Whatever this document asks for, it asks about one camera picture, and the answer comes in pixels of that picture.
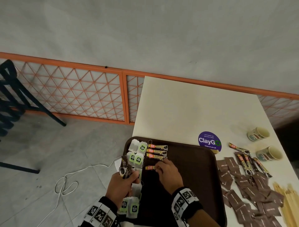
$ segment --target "right hand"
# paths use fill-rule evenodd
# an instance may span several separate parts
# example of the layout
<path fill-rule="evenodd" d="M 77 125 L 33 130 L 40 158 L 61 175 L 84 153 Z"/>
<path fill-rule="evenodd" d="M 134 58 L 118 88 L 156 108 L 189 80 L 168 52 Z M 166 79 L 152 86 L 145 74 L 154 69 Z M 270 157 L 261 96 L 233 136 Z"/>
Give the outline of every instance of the right hand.
<path fill-rule="evenodd" d="M 163 162 L 158 162 L 155 165 L 156 172 L 159 174 L 159 179 L 166 191 L 171 195 L 180 187 L 183 187 L 183 179 L 178 171 L 178 168 L 172 161 L 165 158 Z"/>

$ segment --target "purple sticker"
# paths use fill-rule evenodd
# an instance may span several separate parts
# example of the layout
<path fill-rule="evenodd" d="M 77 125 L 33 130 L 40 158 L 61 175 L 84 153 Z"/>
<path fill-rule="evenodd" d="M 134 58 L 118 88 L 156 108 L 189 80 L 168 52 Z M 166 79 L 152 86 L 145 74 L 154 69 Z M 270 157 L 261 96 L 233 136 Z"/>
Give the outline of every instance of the purple sticker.
<path fill-rule="evenodd" d="M 218 150 L 221 151 L 221 142 L 220 139 L 211 132 L 202 132 L 198 136 L 198 143 L 200 146 L 212 149 L 212 150 Z"/>

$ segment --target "hand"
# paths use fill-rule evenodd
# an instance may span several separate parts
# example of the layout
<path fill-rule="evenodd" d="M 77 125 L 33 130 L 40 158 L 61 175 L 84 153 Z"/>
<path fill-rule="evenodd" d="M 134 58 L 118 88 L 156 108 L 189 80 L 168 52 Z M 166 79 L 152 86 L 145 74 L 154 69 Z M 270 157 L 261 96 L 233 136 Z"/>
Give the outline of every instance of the hand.
<path fill-rule="evenodd" d="M 166 191 L 171 195 L 180 187 L 183 187 L 183 179 L 178 171 L 178 168 L 172 161 L 165 158 L 163 162 L 158 162 L 155 165 L 156 172 L 159 174 L 159 179 Z"/>
<path fill-rule="evenodd" d="M 109 198 L 119 209 L 123 203 L 123 199 L 130 194 L 132 190 L 132 183 L 139 184 L 138 179 L 139 172 L 134 171 L 129 178 L 123 179 L 119 172 L 112 175 L 108 189 L 106 192 L 106 197 Z"/>

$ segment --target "black chair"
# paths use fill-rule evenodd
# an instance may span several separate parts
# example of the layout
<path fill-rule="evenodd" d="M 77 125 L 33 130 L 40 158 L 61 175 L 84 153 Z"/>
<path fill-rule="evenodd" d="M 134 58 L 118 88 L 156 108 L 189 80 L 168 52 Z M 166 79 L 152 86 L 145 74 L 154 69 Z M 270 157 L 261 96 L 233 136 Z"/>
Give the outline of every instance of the black chair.
<path fill-rule="evenodd" d="M 66 126 L 63 121 L 61 121 L 46 107 L 44 107 L 17 79 L 17 71 L 11 60 L 6 60 L 0 65 L 0 75 L 3 77 L 3 79 L 0 79 L 0 92 L 2 93 L 2 97 L 0 97 L 0 136 L 5 136 L 8 133 L 7 130 L 11 129 L 14 126 L 13 122 L 18 121 L 26 110 L 44 112 L 62 126 Z M 15 92 L 15 96 L 17 95 L 22 103 L 17 101 L 16 97 L 13 96 L 11 92 L 6 88 L 6 85 L 9 85 L 11 87 L 11 89 Z M 36 107 L 30 105 L 28 99 L 31 100 L 36 105 Z M 3 162 L 0 162 L 0 167 L 36 174 L 38 174 L 40 171 Z"/>

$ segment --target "grey tile floor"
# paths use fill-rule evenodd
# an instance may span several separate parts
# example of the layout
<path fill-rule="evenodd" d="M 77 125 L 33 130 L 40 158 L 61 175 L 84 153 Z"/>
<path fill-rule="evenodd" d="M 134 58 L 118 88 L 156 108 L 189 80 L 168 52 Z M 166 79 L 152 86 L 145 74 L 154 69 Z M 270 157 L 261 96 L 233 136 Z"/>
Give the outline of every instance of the grey tile floor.
<path fill-rule="evenodd" d="M 130 125 L 72 118 L 63 121 L 66 127 L 48 116 L 25 114 L 1 138 L 0 161 L 41 172 L 36 175 L 0 167 L 0 227 L 37 226 L 56 206 L 54 186 L 59 178 L 89 165 L 109 165 L 123 153 L 133 132 Z M 63 196 L 55 212 L 40 226 L 80 225 L 88 208 L 105 195 L 115 172 L 113 164 L 69 175 L 66 187 L 78 181 L 78 188 Z"/>

